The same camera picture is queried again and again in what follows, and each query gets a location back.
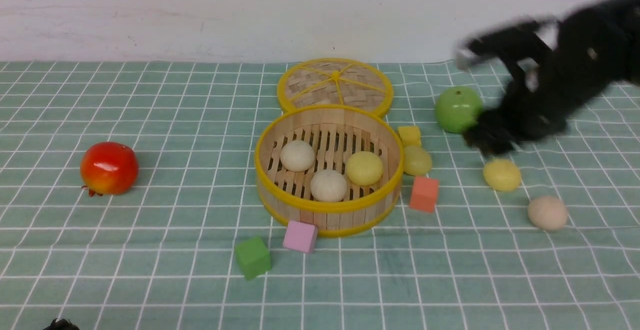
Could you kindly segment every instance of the bamboo steamer basket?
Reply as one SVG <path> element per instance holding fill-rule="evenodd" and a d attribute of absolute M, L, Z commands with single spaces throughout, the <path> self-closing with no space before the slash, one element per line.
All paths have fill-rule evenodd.
<path fill-rule="evenodd" d="M 283 112 L 338 104 L 384 118 L 394 90 L 388 77 L 374 66 L 353 59 L 319 58 L 287 70 L 278 82 L 277 95 Z"/>
<path fill-rule="evenodd" d="M 289 141 L 307 141 L 315 150 L 315 165 L 304 172 L 286 170 L 280 161 Z M 340 202 L 321 202 L 311 196 L 316 171 L 345 173 L 355 152 L 380 156 L 382 178 L 371 186 L 349 189 Z M 276 221 L 313 224 L 319 237 L 345 237 L 380 223 L 394 209 L 402 186 L 404 152 L 400 137 L 379 116 L 343 104 L 315 104 L 293 109 L 272 122 L 261 134 L 254 152 L 260 200 Z"/>

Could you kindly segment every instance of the green apple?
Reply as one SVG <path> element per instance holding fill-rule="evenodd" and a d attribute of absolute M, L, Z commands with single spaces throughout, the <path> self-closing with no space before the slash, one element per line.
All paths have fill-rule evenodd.
<path fill-rule="evenodd" d="M 454 86 L 442 92 L 436 101 L 436 120 L 444 131 L 462 134 L 475 125 L 483 102 L 478 93 L 468 86 Z"/>

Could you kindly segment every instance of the black object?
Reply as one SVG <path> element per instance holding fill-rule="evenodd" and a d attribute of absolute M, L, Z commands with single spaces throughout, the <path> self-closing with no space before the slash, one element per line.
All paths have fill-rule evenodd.
<path fill-rule="evenodd" d="M 555 49 L 538 36 L 549 25 L 557 25 Z M 456 63 L 468 70 L 496 58 L 512 77 L 505 95 L 462 134 L 485 157 L 565 133 L 569 117 L 613 82 L 640 84 L 640 0 L 602 0 L 564 20 L 505 25 L 464 42 Z M 537 66 L 525 70 L 519 62 L 528 59 Z"/>
<path fill-rule="evenodd" d="M 80 330 L 78 326 L 75 326 L 69 320 L 65 319 L 53 319 L 51 324 L 42 330 Z"/>

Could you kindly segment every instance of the wooden cube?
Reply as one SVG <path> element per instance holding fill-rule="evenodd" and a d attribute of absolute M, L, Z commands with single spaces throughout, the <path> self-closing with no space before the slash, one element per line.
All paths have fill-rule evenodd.
<path fill-rule="evenodd" d="M 402 146 L 422 146 L 420 140 L 420 128 L 417 126 L 398 126 L 398 136 L 402 141 Z"/>
<path fill-rule="evenodd" d="M 439 185 L 438 179 L 424 176 L 414 177 L 411 200 L 409 201 L 410 209 L 433 213 L 438 201 Z"/>
<path fill-rule="evenodd" d="M 316 246 L 318 228 L 310 223 L 289 220 L 282 247 L 300 253 L 311 254 Z"/>
<path fill-rule="evenodd" d="M 245 280 L 252 280 L 272 269 L 272 255 L 259 236 L 235 246 L 235 261 Z"/>

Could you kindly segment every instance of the green block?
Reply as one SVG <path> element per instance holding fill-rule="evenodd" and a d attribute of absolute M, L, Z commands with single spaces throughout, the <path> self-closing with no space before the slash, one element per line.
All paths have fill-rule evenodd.
<path fill-rule="evenodd" d="M 235 261 L 245 280 L 252 280 L 272 269 L 272 255 L 260 236 L 235 246 Z"/>

